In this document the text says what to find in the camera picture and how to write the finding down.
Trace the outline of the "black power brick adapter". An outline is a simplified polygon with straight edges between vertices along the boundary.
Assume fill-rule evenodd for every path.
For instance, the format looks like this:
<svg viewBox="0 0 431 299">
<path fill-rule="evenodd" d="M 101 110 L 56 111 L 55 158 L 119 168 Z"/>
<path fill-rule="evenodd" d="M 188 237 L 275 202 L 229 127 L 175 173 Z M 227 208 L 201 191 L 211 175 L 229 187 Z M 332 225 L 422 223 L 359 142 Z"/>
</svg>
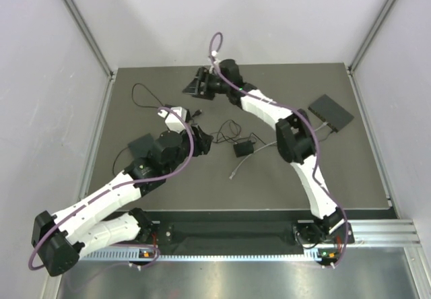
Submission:
<svg viewBox="0 0 431 299">
<path fill-rule="evenodd" d="M 153 142 L 153 136 L 148 133 L 129 142 L 127 147 L 134 159 L 145 158 L 149 154 Z"/>
</svg>

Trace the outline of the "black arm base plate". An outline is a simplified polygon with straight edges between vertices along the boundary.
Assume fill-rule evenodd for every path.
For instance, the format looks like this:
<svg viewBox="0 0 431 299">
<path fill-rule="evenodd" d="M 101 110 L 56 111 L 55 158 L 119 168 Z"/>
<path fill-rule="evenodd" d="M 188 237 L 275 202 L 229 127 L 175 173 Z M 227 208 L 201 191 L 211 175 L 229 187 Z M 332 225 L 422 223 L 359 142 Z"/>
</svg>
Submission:
<svg viewBox="0 0 431 299">
<path fill-rule="evenodd" d="M 164 255 L 291 255 L 328 245 L 341 249 L 343 231 L 320 239 L 304 210 L 147 211 L 152 226 L 133 243 Z M 349 226 L 347 244 L 354 243 Z"/>
</svg>

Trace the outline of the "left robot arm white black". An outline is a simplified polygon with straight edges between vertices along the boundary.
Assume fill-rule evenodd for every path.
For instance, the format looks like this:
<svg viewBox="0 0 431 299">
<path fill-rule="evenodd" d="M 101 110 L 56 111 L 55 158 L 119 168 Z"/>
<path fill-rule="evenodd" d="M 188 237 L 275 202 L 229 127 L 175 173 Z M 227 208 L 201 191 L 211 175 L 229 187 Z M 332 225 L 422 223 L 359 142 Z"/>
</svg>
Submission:
<svg viewBox="0 0 431 299">
<path fill-rule="evenodd" d="M 163 185 L 192 157 L 208 154 L 212 141 L 198 125 L 165 131 L 157 139 L 147 135 L 142 156 L 102 188 L 66 209 L 35 217 L 31 256 L 39 257 L 42 268 L 54 277 L 99 249 L 124 241 L 147 242 L 153 224 L 143 210 L 131 209 L 111 220 L 107 216 Z"/>
</svg>

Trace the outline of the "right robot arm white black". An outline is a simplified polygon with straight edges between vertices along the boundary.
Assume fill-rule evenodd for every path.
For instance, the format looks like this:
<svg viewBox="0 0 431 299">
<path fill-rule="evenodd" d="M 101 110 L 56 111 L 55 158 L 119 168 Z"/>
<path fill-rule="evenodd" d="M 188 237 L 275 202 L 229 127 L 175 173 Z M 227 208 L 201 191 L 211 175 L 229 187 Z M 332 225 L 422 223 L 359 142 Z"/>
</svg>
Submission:
<svg viewBox="0 0 431 299">
<path fill-rule="evenodd" d="M 233 59 L 223 60 L 210 68 L 198 68 L 183 93 L 205 100 L 223 94 L 231 104 L 274 129 L 279 155 L 292 165 L 308 197 L 315 236 L 322 242 L 330 242 L 342 230 L 343 243 L 347 244 L 347 217 L 325 184 L 319 167 L 319 142 L 303 110 L 292 110 L 245 82 Z"/>
</svg>

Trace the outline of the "dark grey network switch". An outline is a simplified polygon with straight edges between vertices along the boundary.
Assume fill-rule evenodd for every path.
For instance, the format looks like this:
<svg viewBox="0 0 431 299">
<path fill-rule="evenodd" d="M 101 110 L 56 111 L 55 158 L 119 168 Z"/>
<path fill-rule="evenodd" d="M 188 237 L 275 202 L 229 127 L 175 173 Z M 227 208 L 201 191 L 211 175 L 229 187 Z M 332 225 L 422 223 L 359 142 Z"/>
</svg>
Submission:
<svg viewBox="0 0 431 299">
<path fill-rule="evenodd" d="M 350 112 L 326 94 L 312 102 L 308 109 L 322 122 L 326 122 L 331 130 L 336 133 L 340 132 L 354 119 Z"/>
</svg>

